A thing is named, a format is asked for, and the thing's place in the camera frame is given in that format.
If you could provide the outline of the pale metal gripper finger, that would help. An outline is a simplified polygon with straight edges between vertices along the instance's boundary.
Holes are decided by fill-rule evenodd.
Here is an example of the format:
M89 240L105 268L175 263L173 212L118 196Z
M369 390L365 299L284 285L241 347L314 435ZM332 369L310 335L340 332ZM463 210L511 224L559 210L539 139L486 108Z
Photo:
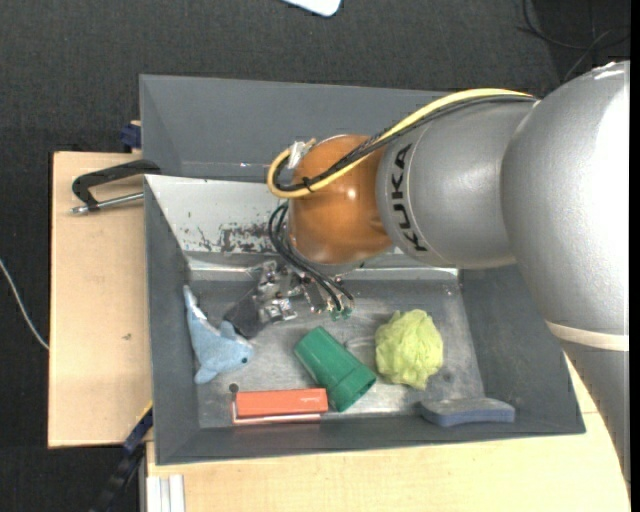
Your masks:
M268 325L290 321L297 313L289 299L244 298L230 309L230 323L247 339L255 338Z
M256 283L242 296L241 299L239 299L227 310L227 312L224 314L224 319L230 322L230 309L234 305L242 301L244 298L257 298L261 302L266 302L267 300L271 299L277 299L277 269L278 264L275 261L267 261L259 267L254 268L253 271L257 275Z

